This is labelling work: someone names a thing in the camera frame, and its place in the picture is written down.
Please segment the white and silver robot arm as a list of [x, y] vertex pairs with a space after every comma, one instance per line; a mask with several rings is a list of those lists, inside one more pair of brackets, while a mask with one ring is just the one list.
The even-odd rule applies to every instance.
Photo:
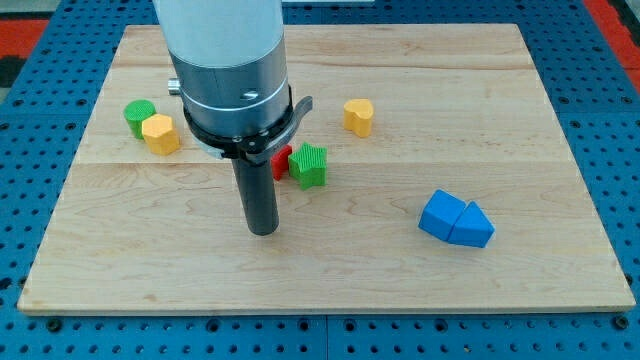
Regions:
[[290, 107], [280, 0], [153, 0], [203, 150], [273, 127]]

